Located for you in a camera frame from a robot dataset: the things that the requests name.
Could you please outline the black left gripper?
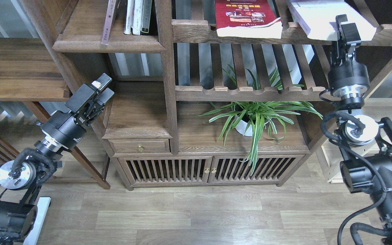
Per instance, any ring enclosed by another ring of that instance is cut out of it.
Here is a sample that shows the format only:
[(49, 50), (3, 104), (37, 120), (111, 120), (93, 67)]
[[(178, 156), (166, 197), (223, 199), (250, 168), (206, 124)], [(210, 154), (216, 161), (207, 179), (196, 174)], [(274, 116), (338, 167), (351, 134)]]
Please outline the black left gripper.
[(83, 84), (68, 99), (65, 105), (68, 113), (56, 111), (51, 118), (41, 126), (45, 138), (34, 146), (42, 155), (53, 160), (62, 158), (62, 152), (71, 150), (86, 134), (85, 127), (104, 110), (114, 92), (106, 88), (112, 78), (103, 73), (91, 84)]

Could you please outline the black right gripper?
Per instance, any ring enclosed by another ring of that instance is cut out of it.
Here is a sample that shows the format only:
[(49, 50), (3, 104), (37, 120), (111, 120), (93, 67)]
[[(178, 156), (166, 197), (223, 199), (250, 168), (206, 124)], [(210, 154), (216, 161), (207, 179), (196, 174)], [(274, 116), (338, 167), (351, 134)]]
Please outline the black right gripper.
[[(360, 46), (361, 37), (356, 23), (347, 22), (347, 15), (336, 16), (338, 42), (344, 46)], [(369, 89), (368, 71), (364, 64), (356, 61), (356, 52), (345, 54), (337, 44), (331, 46), (331, 69), (328, 73), (331, 96), (341, 100), (339, 110), (359, 110), (364, 106), (364, 93)]]

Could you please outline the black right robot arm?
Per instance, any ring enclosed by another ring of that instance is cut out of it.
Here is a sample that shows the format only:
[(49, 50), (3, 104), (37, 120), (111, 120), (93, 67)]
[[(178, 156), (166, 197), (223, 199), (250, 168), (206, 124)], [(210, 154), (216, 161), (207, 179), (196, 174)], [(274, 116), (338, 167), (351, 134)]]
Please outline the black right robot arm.
[(338, 40), (332, 42), (329, 88), (325, 92), (340, 100), (331, 102), (336, 109), (324, 116), (321, 130), (340, 149), (340, 170), (350, 193), (364, 192), (373, 201), (342, 222), (337, 244), (342, 243), (342, 231), (353, 217), (375, 208), (383, 228), (355, 222), (350, 225), (353, 242), (363, 244), (358, 234), (363, 231), (382, 236), (384, 245), (392, 245), (392, 121), (387, 117), (375, 121), (363, 114), (370, 82), (366, 66), (355, 59), (360, 35), (345, 14), (336, 16), (336, 29)]

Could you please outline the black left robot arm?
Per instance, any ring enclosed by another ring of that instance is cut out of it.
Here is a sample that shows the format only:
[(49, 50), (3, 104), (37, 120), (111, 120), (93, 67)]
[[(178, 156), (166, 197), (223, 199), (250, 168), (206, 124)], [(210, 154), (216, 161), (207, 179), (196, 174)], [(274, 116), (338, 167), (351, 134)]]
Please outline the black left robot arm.
[(82, 85), (65, 103), (68, 112), (56, 111), (41, 125), (45, 137), (0, 166), (0, 245), (23, 242), (37, 217), (35, 201), (42, 185), (56, 172), (62, 152), (71, 152), (86, 134), (86, 127), (104, 111), (114, 95), (112, 78), (102, 74)]

